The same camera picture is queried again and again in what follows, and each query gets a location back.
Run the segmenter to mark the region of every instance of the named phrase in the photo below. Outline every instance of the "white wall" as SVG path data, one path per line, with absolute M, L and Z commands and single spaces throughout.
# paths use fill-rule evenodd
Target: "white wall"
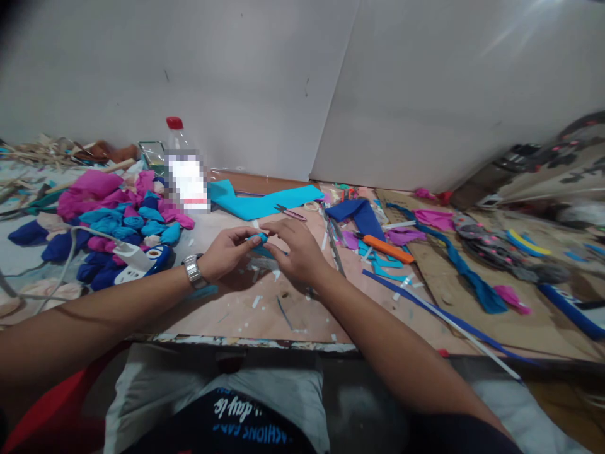
M 362 0 L 311 176 L 451 189 L 605 107 L 605 5 Z
M 358 0 L 29 2 L 0 59 L 0 137 L 116 146 L 179 115 L 210 164 L 306 180 Z

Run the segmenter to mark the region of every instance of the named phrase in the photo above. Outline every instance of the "red chair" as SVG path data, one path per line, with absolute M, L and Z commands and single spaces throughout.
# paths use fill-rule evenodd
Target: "red chair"
M 121 342 L 40 397 L 8 436 L 0 454 L 85 454 L 103 448 L 105 420 L 83 417 L 82 405 L 107 364 L 129 347 L 130 342 Z

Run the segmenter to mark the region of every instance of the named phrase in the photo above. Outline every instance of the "fabric pile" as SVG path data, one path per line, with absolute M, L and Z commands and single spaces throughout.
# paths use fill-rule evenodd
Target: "fabric pile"
M 73 226 L 86 226 L 143 251 L 159 244 L 175 245 L 181 228 L 192 229 L 195 222 L 164 200 L 164 179 L 152 170 L 126 173 L 125 178 L 99 170 L 88 170 L 59 197 L 57 214 L 38 217 L 9 235 L 21 246 L 48 242 L 42 259 L 63 262 L 71 248 Z M 115 242 L 84 230 L 76 234 L 76 253 L 91 253 L 78 270 L 78 280 L 100 290 L 113 280 L 126 263 L 113 254 Z

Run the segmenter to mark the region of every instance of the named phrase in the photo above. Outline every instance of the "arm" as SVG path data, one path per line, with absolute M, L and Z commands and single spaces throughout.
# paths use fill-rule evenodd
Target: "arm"
M 235 268 L 260 243 L 259 237 L 246 240 L 258 232 L 247 227 L 220 232 L 198 260 L 204 278 L 215 282 Z M 69 301 L 0 332 L 0 402 L 9 422 L 194 290 L 178 266 Z
M 312 285 L 403 405 L 419 413 L 469 414 L 510 437 L 496 415 L 447 361 L 328 264 L 305 225 L 285 219 L 261 228 L 277 234 L 290 246 L 285 255 L 275 245 L 265 244 L 282 271 Z

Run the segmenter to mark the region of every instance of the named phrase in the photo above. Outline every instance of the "hand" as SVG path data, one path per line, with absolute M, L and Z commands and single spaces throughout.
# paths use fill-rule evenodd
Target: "hand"
M 208 282 L 216 282 L 233 270 L 249 251 L 260 244 L 258 236 L 247 239 L 257 233 L 260 230 L 252 227 L 222 230 L 197 261 L 202 277 Z
M 267 249 L 279 264 L 279 268 L 287 275 L 314 286 L 314 284 L 330 273 L 333 268 L 324 258 L 321 249 L 306 225 L 294 219 L 283 219 L 274 223 L 260 226 L 269 230 L 269 235 L 276 235 L 290 246 L 288 255 L 270 243 L 265 243 Z

